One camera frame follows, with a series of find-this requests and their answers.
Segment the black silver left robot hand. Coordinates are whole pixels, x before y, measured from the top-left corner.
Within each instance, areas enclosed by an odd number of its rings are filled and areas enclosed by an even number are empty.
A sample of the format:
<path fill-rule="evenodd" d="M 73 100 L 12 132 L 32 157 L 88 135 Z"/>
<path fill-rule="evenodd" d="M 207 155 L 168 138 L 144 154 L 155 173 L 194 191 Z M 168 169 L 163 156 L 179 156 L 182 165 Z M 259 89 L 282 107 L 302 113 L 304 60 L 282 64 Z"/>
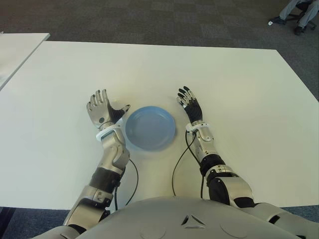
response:
<path fill-rule="evenodd" d="M 121 109 L 114 109 L 110 104 L 106 89 L 97 90 L 95 94 L 91 95 L 90 101 L 86 105 L 93 125 L 99 130 L 116 124 L 130 107 L 131 105 L 125 105 Z"/>

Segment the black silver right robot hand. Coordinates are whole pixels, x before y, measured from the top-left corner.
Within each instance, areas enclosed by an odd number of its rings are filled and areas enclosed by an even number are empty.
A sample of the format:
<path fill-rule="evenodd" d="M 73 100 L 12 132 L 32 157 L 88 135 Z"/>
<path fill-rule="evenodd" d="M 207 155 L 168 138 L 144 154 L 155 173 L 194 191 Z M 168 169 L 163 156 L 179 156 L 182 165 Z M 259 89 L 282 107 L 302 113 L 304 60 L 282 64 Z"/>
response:
<path fill-rule="evenodd" d="M 190 123 L 202 121 L 202 110 L 195 94 L 186 86 L 178 90 L 177 102 L 183 107 Z"/>

